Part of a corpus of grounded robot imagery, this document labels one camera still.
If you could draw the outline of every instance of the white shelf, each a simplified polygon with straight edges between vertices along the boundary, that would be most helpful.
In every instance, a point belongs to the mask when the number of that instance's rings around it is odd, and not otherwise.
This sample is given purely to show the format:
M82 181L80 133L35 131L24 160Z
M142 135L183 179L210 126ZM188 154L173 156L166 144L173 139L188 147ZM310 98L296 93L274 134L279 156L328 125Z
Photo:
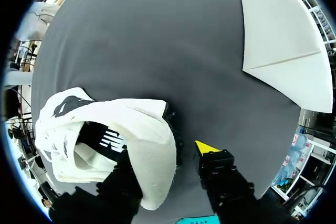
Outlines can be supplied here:
M327 165L331 165L330 160L325 159L323 156L321 156L321 155L319 155L319 154L312 153L312 154L310 154L310 156L312 156L312 157L314 157L314 158L316 158L316 159L318 159L318 160L320 160L320 161L326 163Z
M308 162L308 159L309 159L309 157L310 157L310 155L311 155L311 153L312 153L312 151L313 151L313 149L314 149L314 144L313 144L313 143L310 143L310 144L311 144L311 147L310 147L310 149L309 149L308 156L307 156L306 160L304 161L304 164L303 164L301 170L300 170L299 173L296 175L296 177L295 177L295 179L293 180L292 184L291 184L290 187L288 188L288 190L287 190L287 192L286 192L286 195L293 189L294 185L296 184L296 182L297 182L298 179L300 178L300 175L301 175L303 169L305 168L305 166L306 166L306 164L307 164L307 162Z
M317 6L312 6L308 0L302 0L308 7L308 10L310 11L310 13L315 16L316 20L317 20L317 24L319 24L321 26L323 35L325 36L325 40L324 44L331 44L331 43L335 43L336 42L336 36L335 33L333 31L333 29L331 28L331 25L329 23L329 21L327 20L327 18L325 17L325 14L323 13L319 3L316 0L313 0Z
M280 195L284 200L288 200L289 197L283 192L281 191L278 187L276 186L272 186L272 189L278 194Z
M315 146L317 146L317 147L321 147L321 148L325 149L326 151L331 152L331 153L333 153L333 154L336 154L336 150L335 150L335 149L332 149L332 148L330 148L330 147L327 147L327 146L325 146L324 144L321 144L321 143L318 143L318 142L316 142L316 141L309 140L309 139L308 139L308 143L311 143L311 144L313 144L313 145L315 145Z
M300 178L303 179L305 182L307 182L309 185L311 185L311 186L315 186L315 184L314 184L313 182L307 180L305 177L300 176Z

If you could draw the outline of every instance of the gray tablecloth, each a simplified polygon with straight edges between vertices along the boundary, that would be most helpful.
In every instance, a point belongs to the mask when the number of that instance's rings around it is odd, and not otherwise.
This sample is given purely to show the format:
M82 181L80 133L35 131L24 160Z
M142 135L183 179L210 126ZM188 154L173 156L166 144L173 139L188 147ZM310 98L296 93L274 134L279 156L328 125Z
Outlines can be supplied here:
M73 87L97 100L166 100L183 115L184 164L164 204L140 209L133 223L211 215L192 163L193 142L228 149L260 197L290 147L300 112L242 72L243 54L241 0L66 0L37 57L33 120L50 96ZM74 191L44 163L60 192ZM94 183L78 185L95 192Z

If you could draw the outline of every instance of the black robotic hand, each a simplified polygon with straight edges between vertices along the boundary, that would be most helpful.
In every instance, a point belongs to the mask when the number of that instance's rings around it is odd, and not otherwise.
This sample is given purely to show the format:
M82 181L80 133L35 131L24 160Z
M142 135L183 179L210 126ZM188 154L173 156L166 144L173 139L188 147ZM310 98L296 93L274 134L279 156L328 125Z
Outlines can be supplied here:
M49 212L55 223L131 223L139 210L142 191L133 172L127 150L117 160L113 172L97 183L97 196L76 187L74 194L65 193Z

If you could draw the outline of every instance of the yellow tip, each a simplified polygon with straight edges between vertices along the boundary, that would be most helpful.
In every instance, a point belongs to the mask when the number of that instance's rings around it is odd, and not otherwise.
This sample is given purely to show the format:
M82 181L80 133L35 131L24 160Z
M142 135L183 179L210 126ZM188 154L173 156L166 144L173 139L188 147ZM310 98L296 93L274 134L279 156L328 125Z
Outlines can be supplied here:
M199 152L201 153L201 155L203 156L204 153L208 153L208 152L220 152L220 150L213 148L207 144L204 144L200 141L195 141Z

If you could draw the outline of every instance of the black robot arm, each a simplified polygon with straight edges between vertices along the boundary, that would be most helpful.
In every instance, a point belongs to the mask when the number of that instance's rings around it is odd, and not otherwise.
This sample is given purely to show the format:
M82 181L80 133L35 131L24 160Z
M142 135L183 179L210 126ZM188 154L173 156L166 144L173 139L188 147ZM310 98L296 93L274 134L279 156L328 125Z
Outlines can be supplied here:
M221 224L295 223L284 208L271 199L255 198L254 184L237 170L230 152L201 153L197 144L196 149L195 162L202 188Z
M142 191L123 151L113 172L97 184L97 196L76 187L53 203L49 216L54 223L116 223L130 224L139 210Z

